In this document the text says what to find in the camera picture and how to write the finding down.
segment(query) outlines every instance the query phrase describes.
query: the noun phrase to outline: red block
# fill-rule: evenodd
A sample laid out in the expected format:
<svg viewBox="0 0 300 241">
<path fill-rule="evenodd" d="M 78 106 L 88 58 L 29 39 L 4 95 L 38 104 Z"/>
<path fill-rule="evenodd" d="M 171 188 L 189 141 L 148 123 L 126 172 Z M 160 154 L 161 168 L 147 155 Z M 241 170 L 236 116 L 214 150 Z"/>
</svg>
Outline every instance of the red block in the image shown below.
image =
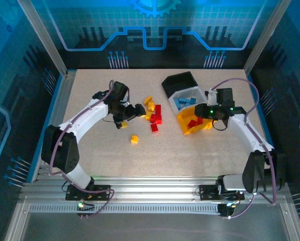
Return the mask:
<svg viewBox="0 0 300 241">
<path fill-rule="evenodd" d="M 162 124 L 162 116 L 160 114 L 155 114 L 156 115 L 156 123 L 158 125 Z"/>
<path fill-rule="evenodd" d="M 189 128 L 195 127 L 196 126 L 196 121 L 195 120 L 191 120 L 190 123 L 188 124 Z"/>
<path fill-rule="evenodd" d="M 156 115 L 155 114 L 151 114 L 150 123 L 154 124 L 155 122 L 156 122 Z"/>
<path fill-rule="evenodd" d="M 155 105 L 155 114 L 161 115 L 161 105 L 160 104 Z"/>
<path fill-rule="evenodd" d="M 201 125 L 204 122 L 204 120 L 200 117 L 198 117 L 197 125 Z"/>
<path fill-rule="evenodd" d="M 151 129 L 152 129 L 152 132 L 157 132 L 159 129 L 158 129 L 158 126 L 156 124 L 152 124 L 151 125 Z"/>
</svg>

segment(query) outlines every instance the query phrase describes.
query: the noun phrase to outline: yellow bin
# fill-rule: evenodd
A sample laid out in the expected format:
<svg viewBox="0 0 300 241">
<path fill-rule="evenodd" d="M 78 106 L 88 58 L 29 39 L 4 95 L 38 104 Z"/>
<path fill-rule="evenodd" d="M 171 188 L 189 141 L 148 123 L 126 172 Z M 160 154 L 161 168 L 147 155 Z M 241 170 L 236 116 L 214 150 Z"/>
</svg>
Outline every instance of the yellow bin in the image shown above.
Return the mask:
<svg viewBox="0 0 300 241">
<path fill-rule="evenodd" d="M 209 130 L 212 127 L 212 119 L 203 119 L 201 125 L 189 128 L 188 125 L 191 120 L 197 122 L 197 116 L 194 114 L 194 106 L 182 110 L 177 116 L 178 122 L 182 128 L 183 134 L 196 133 L 199 130 Z"/>
</svg>

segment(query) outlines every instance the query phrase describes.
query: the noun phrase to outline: glass panel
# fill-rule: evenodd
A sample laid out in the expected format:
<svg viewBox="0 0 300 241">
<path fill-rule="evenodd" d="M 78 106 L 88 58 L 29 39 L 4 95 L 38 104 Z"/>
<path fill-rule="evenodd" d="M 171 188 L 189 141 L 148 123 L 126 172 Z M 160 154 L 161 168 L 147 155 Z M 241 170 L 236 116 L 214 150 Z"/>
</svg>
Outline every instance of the glass panel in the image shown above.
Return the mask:
<svg viewBox="0 0 300 241">
<path fill-rule="evenodd" d="M 251 72 L 273 143 L 287 155 L 289 187 L 300 193 L 300 0 L 291 1 Z"/>
<path fill-rule="evenodd" d="M 67 68 L 242 68 L 277 0 L 35 0 Z"/>
<path fill-rule="evenodd" d="M 17 1 L 0 1 L 0 240 L 27 178 L 58 76 Z M 24 161 L 11 161 L 18 157 Z"/>
</svg>

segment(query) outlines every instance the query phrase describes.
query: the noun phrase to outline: robotic arm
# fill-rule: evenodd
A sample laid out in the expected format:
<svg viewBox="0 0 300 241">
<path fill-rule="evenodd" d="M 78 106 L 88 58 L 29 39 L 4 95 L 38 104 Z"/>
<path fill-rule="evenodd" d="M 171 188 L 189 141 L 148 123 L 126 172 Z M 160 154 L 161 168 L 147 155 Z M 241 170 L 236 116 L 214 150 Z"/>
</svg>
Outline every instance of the robotic arm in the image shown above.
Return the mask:
<svg viewBox="0 0 300 241">
<path fill-rule="evenodd" d="M 59 126 L 50 125 L 45 130 L 42 160 L 51 164 L 54 148 L 57 148 L 52 166 L 65 173 L 79 188 L 93 191 L 93 178 L 78 163 L 78 142 L 95 123 L 108 114 L 113 115 L 118 129 L 126 126 L 125 121 L 145 115 L 145 109 L 141 104 L 133 107 L 129 101 L 128 87 L 117 81 L 110 93 L 109 90 L 96 93 L 83 111 Z M 63 137 L 56 147 L 57 140 L 61 135 Z"/>
<path fill-rule="evenodd" d="M 265 163 L 270 165 L 265 148 L 270 153 L 274 164 L 276 188 L 279 190 L 283 187 L 285 183 L 284 156 L 276 153 L 274 147 L 258 133 L 246 117 L 246 111 L 242 107 L 235 107 L 232 89 L 209 90 L 206 91 L 206 96 L 208 103 L 198 104 L 194 109 L 194 114 L 201 118 L 212 119 L 213 122 L 222 120 L 225 127 L 237 135 L 249 155 L 242 175 L 222 177 L 224 188 L 227 191 L 238 190 L 249 193 L 272 190 L 271 171 L 265 169 Z"/>
</svg>

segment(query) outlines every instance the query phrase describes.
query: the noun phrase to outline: speckled tabletop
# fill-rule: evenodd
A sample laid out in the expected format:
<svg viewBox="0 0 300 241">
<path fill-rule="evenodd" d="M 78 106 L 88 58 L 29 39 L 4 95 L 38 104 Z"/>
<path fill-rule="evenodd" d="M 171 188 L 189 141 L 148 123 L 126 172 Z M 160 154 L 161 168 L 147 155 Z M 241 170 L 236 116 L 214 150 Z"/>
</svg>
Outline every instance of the speckled tabletop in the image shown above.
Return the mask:
<svg viewBox="0 0 300 241">
<path fill-rule="evenodd" d="M 130 88 L 131 104 L 143 103 L 151 95 L 162 106 L 163 124 L 151 132 L 150 123 L 135 118 L 125 129 L 99 121 L 80 140 L 80 164 L 90 175 L 101 176 L 194 176 L 208 177 L 242 173 L 248 155 L 231 130 L 204 130 L 184 136 L 161 86 L 169 75 L 185 69 L 78 70 L 70 94 L 64 121 L 82 110 L 98 91 L 108 89 L 111 79 Z M 246 78 L 244 70 L 193 69 L 192 75 L 202 91 L 227 78 Z M 232 81 L 221 86 L 233 89 L 236 106 L 249 110 L 254 102 L 248 83 Z M 264 136 L 257 112 L 250 120 Z M 139 143 L 130 138 L 138 135 Z"/>
</svg>

